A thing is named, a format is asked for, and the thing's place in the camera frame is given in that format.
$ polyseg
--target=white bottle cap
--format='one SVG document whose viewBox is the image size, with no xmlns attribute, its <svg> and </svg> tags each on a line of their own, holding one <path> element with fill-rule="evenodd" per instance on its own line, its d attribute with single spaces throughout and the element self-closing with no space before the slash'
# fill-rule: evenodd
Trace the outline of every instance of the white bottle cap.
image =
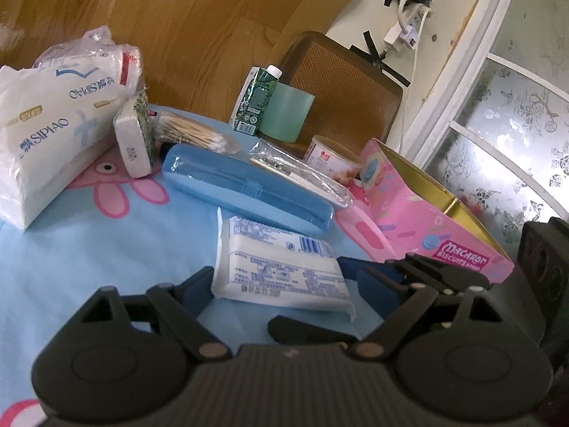
<svg viewBox="0 0 569 427">
<path fill-rule="evenodd" d="M 283 72 L 278 67 L 273 66 L 272 64 L 267 67 L 267 72 L 275 78 L 281 78 L 281 75 L 283 74 Z"/>
</svg>

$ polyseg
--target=tissue pack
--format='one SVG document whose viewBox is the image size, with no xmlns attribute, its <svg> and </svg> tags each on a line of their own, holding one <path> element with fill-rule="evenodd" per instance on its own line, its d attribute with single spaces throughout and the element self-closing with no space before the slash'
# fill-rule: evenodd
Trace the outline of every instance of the tissue pack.
<svg viewBox="0 0 569 427">
<path fill-rule="evenodd" d="M 411 191 L 374 139 L 361 158 L 369 217 L 397 258 L 415 252 L 481 272 L 492 282 L 502 282 L 511 273 L 513 264 L 508 258 Z"/>
<path fill-rule="evenodd" d="M 114 142 L 126 87 L 93 64 L 0 69 L 0 216 L 24 229 Z"/>
</svg>

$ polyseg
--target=floral window film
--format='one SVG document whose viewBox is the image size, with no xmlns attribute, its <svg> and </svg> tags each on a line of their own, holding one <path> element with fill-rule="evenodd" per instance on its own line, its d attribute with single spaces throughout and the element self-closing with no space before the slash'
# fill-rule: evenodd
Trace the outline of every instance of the floral window film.
<svg viewBox="0 0 569 427">
<path fill-rule="evenodd" d="M 456 122 L 504 154 L 569 209 L 569 104 L 486 61 Z"/>
<path fill-rule="evenodd" d="M 511 0 L 491 52 L 569 91 L 569 0 Z"/>
<path fill-rule="evenodd" d="M 455 130 L 447 131 L 425 171 L 468 206 L 510 258 L 516 258 L 526 221 L 558 216 L 525 182 Z"/>
</svg>

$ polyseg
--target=white wall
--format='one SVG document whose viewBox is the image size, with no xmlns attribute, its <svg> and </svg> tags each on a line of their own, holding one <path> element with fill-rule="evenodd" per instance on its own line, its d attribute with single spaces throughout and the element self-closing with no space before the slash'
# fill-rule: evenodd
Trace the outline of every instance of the white wall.
<svg viewBox="0 0 569 427">
<path fill-rule="evenodd" d="M 341 45 L 351 45 L 367 51 L 363 32 L 370 31 L 379 52 L 383 50 L 383 37 L 397 22 L 397 3 L 391 7 L 383 6 L 384 0 L 353 0 L 339 15 L 327 35 Z M 419 46 L 417 69 L 411 96 L 406 106 L 405 130 L 416 116 L 422 102 L 442 71 L 452 52 L 462 28 L 468 22 L 469 14 L 476 0 L 435 0 L 432 3 L 433 14 L 425 22 L 425 29 Z M 389 67 L 395 69 L 407 79 L 411 78 L 413 52 L 403 49 L 399 53 L 389 53 L 385 59 Z M 398 149 L 401 135 L 401 112 L 395 119 L 387 144 Z"/>
</svg>

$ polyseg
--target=white door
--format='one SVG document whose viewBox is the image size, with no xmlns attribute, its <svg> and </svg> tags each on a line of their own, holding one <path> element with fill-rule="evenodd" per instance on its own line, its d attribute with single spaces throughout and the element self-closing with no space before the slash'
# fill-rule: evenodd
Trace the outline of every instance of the white door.
<svg viewBox="0 0 569 427">
<path fill-rule="evenodd" d="M 405 136 L 511 258 L 524 222 L 569 220 L 568 22 L 569 0 L 500 0 L 448 103 Z"/>
</svg>

